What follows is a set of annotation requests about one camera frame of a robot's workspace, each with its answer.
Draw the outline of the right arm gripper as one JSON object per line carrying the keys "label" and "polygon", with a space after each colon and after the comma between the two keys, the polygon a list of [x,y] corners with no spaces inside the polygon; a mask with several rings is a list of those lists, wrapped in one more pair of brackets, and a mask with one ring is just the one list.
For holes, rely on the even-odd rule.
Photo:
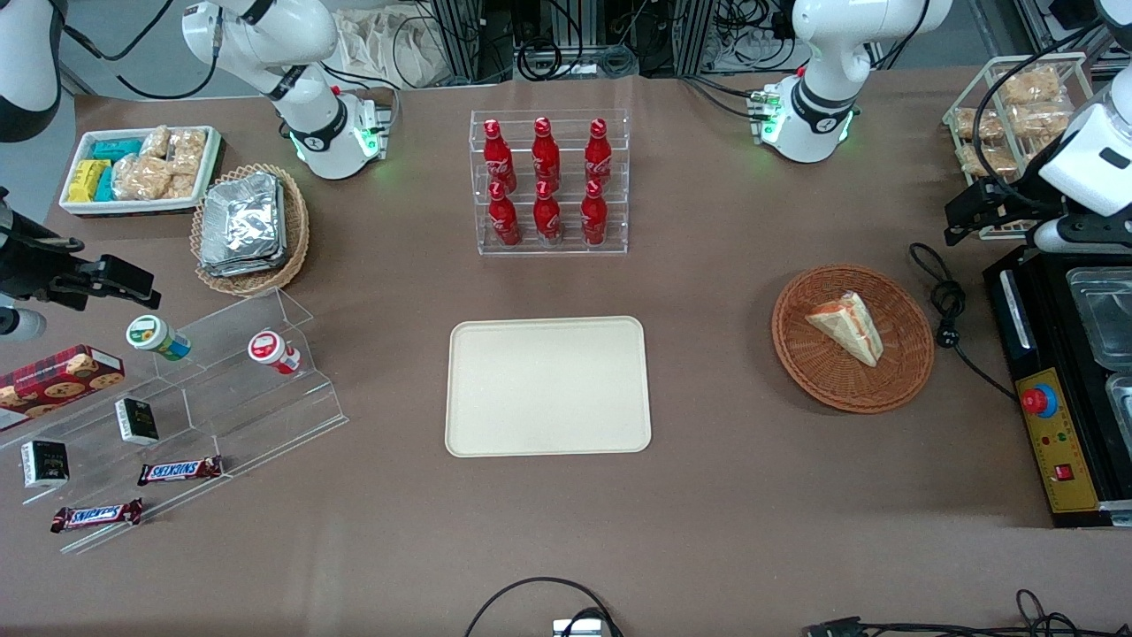
{"label": "right arm gripper", "polygon": [[24,217],[5,201],[1,189],[1,291],[17,301],[40,301],[84,311],[91,295],[114,295],[142,307],[158,307],[154,275],[120,257],[104,255],[103,285],[93,277],[93,262],[77,258],[84,243],[65,239]]}

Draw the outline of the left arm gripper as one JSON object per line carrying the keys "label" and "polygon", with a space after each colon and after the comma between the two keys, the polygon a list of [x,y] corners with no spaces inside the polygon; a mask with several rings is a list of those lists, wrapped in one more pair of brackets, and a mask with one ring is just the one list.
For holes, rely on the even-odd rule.
{"label": "left arm gripper", "polygon": [[966,236],[992,226],[993,234],[1024,234],[1040,222],[1058,218],[1064,212],[1063,199],[1063,193],[1044,179],[1018,179],[1006,186],[976,180],[945,205],[946,246],[958,246]]}

